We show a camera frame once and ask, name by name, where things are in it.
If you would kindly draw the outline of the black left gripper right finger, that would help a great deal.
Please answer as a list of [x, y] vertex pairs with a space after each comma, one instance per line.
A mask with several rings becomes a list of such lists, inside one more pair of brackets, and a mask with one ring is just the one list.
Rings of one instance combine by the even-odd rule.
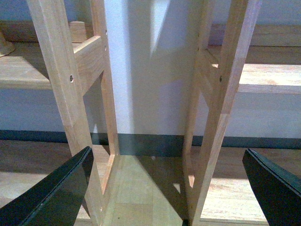
[[301, 179], [252, 149], [243, 159], [247, 178], [270, 226], [301, 224]]

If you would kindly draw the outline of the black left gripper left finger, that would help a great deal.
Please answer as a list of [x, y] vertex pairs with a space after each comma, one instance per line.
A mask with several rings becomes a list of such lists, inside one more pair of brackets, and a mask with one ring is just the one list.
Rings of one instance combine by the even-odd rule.
[[72, 226], [94, 162], [87, 146], [28, 191], [0, 209], [2, 226]]

